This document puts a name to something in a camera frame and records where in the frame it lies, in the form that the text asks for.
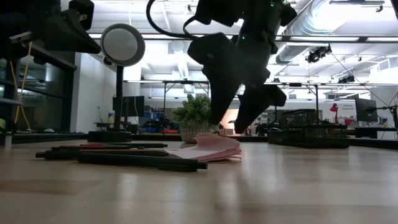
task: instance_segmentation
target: potted plant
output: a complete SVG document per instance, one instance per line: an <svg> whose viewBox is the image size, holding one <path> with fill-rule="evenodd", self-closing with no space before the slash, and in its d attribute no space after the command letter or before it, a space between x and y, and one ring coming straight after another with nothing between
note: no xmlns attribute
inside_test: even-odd
<svg viewBox="0 0 398 224"><path fill-rule="evenodd" d="M188 95L188 101L182 102L183 107L173 110L174 120L181 127L181 138L186 143L196 143L193 139L201 133L212 133L216 128L209 123L210 99L206 96L194 98Z"/></svg>

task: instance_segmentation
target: wooden floor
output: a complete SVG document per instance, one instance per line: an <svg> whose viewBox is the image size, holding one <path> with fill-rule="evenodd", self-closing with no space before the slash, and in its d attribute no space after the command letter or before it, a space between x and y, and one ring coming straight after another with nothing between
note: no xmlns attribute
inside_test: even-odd
<svg viewBox="0 0 398 224"><path fill-rule="evenodd" d="M81 142L0 149L0 223L398 223L398 151L243 143L197 173L34 158Z"/></svg>

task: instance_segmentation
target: monitor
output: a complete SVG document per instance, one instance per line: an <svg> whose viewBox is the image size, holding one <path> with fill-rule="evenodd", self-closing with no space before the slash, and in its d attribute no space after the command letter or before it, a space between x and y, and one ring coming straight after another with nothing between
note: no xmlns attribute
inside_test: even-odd
<svg viewBox="0 0 398 224"><path fill-rule="evenodd" d="M122 116L126 116L126 100L129 100L127 116L144 116L144 97L143 96L125 96L125 97L123 97ZM116 97L113 98L113 110L116 111Z"/></svg>
<svg viewBox="0 0 398 224"><path fill-rule="evenodd" d="M376 101L355 98L356 117L358 121L379 122L376 110Z"/></svg>

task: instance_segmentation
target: paper stack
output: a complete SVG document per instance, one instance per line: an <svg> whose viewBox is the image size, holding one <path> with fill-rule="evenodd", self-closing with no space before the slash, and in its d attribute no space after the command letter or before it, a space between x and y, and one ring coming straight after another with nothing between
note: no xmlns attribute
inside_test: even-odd
<svg viewBox="0 0 398 224"><path fill-rule="evenodd" d="M165 150L169 154L183 159L197 159L201 162L220 161L240 158L240 143L231 138L213 134L201 134L195 137L197 145L177 151Z"/></svg>

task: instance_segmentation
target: round mirror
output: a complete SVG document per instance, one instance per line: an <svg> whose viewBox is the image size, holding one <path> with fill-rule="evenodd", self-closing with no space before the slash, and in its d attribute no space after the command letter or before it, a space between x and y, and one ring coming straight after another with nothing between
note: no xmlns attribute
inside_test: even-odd
<svg viewBox="0 0 398 224"><path fill-rule="evenodd" d="M127 24L114 24L101 36L101 49L105 57L119 66L138 63L145 53L145 41L139 31Z"/></svg>

